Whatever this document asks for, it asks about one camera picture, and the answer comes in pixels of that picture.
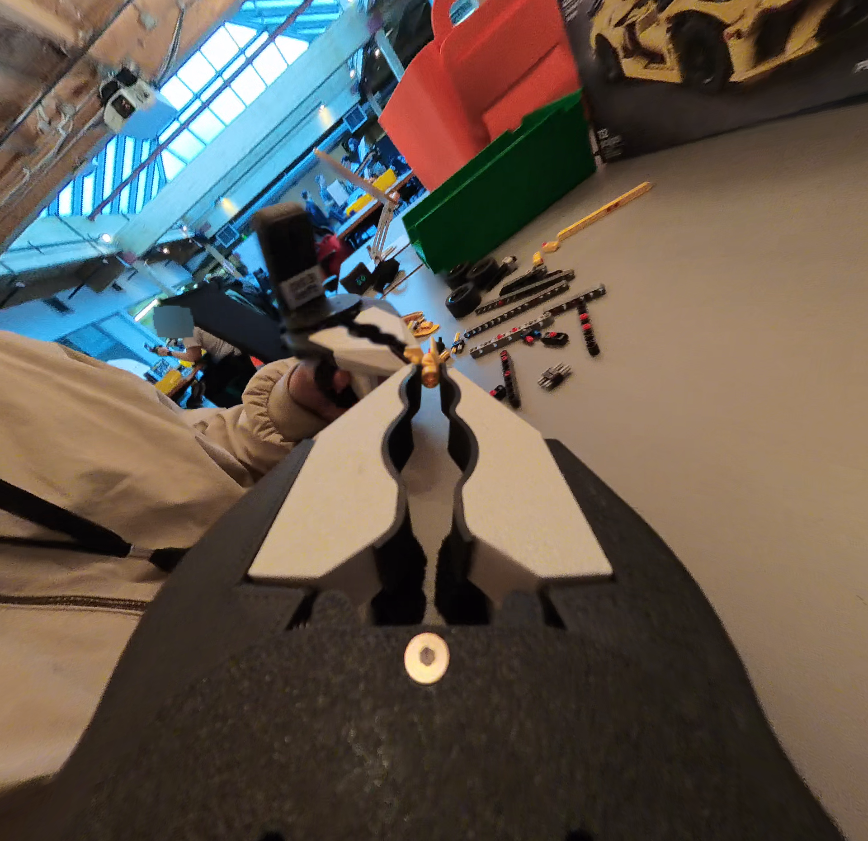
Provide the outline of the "person's left forearm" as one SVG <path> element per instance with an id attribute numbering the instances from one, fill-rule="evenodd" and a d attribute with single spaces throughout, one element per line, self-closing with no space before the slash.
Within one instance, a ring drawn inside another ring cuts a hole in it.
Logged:
<path id="1" fill-rule="evenodd" d="M 301 379 L 300 367 L 295 358 L 264 365 L 240 404 L 178 414 L 208 456 L 243 488 L 255 485 L 297 444 L 326 426 L 290 393 L 290 383 Z"/>

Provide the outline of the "thin orange rod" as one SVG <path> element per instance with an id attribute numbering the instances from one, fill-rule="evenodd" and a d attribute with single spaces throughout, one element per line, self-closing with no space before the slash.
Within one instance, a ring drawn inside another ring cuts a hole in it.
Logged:
<path id="1" fill-rule="evenodd" d="M 406 279 L 418 263 L 418 255 L 411 243 L 405 244 L 395 251 L 390 257 L 377 266 L 380 274 L 380 285 L 377 289 L 379 295 L 386 295 Z"/>

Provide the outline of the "grey desk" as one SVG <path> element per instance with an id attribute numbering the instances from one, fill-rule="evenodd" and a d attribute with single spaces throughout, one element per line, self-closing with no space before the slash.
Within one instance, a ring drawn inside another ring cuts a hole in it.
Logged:
<path id="1" fill-rule="evenodd" d="M 603 165 L 500 250 L 552 256 L 580 345 L 515 350 L 522 414 L 690 570 L 790 759 L 866 839 L 866 103 Z M 551 366 L 572 375 L 537 384 Z"/>

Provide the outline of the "dark toy car box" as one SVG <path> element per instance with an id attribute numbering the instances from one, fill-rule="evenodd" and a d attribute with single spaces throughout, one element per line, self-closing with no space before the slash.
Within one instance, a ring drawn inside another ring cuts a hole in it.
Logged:
<path id="1" fill-rule="evenodd" d="M 865 101 L 867 0 L 557 0 L 607 163 Z"/>

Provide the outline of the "person's left hand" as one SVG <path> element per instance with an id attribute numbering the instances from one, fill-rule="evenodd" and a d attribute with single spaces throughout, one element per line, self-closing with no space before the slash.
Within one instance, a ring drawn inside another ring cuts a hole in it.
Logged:
<path id="1" fill-rule="evenodd" d="M 301 408 L 331 423 L 346 413 L 349 406 L 339 406 L 316 382 L 317 363 L 306 359 L 298 362 L 288 378 L 288 394 Z"/>

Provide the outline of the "black double toy beam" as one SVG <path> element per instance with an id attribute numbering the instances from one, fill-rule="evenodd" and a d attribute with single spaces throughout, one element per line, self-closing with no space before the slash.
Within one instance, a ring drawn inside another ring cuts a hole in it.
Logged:
<path id="1" fill-rule="evenodd" d="M 500 298 L 512 298 L 518 295 L 518 293 L 526 292 L 530 289 L 535 289 L 538 286 L 545 286 L 549 283 L 555 283 L 559 281 L 570 281 L 575 278 L 575 270 L 574 269 L 566 269 L 566 270 L 554 270 L 554 271 L 531 271 L 527 275 L 517 279 L 515 282 L 505 284 L 504 288 L 500 292 Z"/>

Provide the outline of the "red plastic tote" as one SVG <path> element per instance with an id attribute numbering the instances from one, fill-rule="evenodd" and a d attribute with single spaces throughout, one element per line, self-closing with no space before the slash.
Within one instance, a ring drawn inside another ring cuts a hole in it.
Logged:
<path id="1" fill-rule="evenodd" d="M 411 60 L 379 119 L 433 192 L 524 117 L 580 88 L 558 0 L 433 0 L 433 39 Z"/>

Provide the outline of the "wooden desk lamp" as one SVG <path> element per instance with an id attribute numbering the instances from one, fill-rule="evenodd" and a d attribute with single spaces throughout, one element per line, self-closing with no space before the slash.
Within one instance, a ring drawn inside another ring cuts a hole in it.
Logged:
<path id="1" fill-rule="evenodd" d="M 377 222 L 377 230 L 373 241 L 368 247 L 368 254 L 373 264 L 373 274 L 377 276 L 379 285 L 385 288 L 392 282 L 391 280 L 386 280 L 385 275 L 391 274 L 392 278 L 394 278 L 398 271 L 398 263 L 395 265 L 392 264 L 394 261 L 393 254 L 395 249 L 393 246 L 386 245 L 386 239 L 392 221 L 394 220 L 399 196 L 397 196 L 394 191 L 384 191 L 376 187 L 375 184 L 372 184 L 369 180 L 354 173 L 350 168 L 343 165 L 323 150 L 315 147 L 313 152 L 320 162 L 330 167 L 342 179 L 352 183 L 358 189 L 372 196 L 376 202 L 380 203 L 380 215 Z"/>

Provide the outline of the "green storage bin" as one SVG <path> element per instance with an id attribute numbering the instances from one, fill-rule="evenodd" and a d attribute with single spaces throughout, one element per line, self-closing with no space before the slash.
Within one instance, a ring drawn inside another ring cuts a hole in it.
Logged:
<path id="1" fill-rule="evenodd" d="M 480 261 L 596 172 L 582 95 L 528 114 L 405 214 L 430 271 Z"/>

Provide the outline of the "long yellow toy beam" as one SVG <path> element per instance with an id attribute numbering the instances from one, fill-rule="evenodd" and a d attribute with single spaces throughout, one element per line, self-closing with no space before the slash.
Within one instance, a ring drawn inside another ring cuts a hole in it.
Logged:
<path id="1" fill-rule="evenodd" d="M 563 241 L 575 236 L 579 232 L 597 223 L 602 218 L 609 216 L 615 211 L 622 209 L 624 206 L 628 205 L 632 201 L 635 201 L 636 199 L 649 193 L 653 188 L 654 184 L 649 181 L 637 184 L 635 187 L 606 203 L 604 206 L 599 207 L 592 213 L 580 218 L 570 226 L 560 230 L 556 237 L 556 243 L 560 244 Z"/>

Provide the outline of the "dark grey long toy beam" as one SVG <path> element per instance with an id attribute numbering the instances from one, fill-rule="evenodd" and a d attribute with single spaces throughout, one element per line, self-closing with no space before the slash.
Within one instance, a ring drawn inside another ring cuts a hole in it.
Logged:
<path id="1" fill-rule="evenodd" d="M 482 326 L 476 326 L 466 330 L 463 333 L 463 337 L 468 341 L 480 336 L 496 337 L 497 333 L 519 331 L 527 328 L 531 324 L 539 322 L 540 319 L 546 316 L 547 315 L 543 313 L 542 315 L 537 314 L 527 318 L 518 318 L 516 316 L 510 318 L 506 318 L 505 316 L 499 317 Z"/>

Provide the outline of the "short grey beam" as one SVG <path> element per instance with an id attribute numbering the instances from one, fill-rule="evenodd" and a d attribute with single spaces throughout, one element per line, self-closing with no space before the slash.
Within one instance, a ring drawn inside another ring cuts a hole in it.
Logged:
<path id="1" fill-rule="evenodd" d="M 577 310 L 581 306 L 587 306 L 587 304 L 594 302 L 600 298 L 604 298 L 606 295 L 607 288 L 605 284 L 601 283 L 599 286 L 595 287 L 592 290 L 589 290 L 585 293 L 577 294 L 576 296 L 570 298 L 565 302 L 555 304 L 549 307 L 544 313 L 552 317 L 558 317 L 570 311 Z"/>

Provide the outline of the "light grey long toy beam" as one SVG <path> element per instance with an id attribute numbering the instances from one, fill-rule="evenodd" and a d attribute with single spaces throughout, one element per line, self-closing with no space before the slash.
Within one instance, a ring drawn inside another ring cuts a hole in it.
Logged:
<path id="1" fill-rule="evenodd" d="M 523 322 L 519 326 L 515 326 L 509 331 L 497 334 L 496 336 L 484 341 L 482 344 L 476 345 L 470 349 L 470 356 L 474 359 L 483 358 L 491 353 L 503 350 L 509 345 L 523 340 L 533 331 L 541 331 L 542 328 L 549 326 L 554 320 L 554 316 L 550 312 L 546 312 L 536 318 Z"/>

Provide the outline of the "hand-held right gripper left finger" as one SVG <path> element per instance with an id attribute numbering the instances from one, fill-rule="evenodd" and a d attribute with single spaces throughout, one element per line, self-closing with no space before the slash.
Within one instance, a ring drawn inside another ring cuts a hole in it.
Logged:
<path id="1" fill-rule="evenodd" d="M 419 622 L 419 542 L 403 471 L 419 369 L 407 365 L 314 439 L 250 580 L 338 591 L 375 623 Z"/>

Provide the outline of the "yellow beam assembly with pins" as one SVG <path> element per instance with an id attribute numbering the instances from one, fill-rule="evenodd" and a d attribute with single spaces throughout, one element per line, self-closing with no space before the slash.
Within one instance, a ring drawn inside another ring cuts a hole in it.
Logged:
<path id="1" fill-rule="evenodd" d="M 424 347 L 406 347 L 404 357 L 408 363 L 420 369 L 421 384 L 434 389 L 440 385 L 443 371 L 452 355 L 439 338 L 431 337 Z"/>

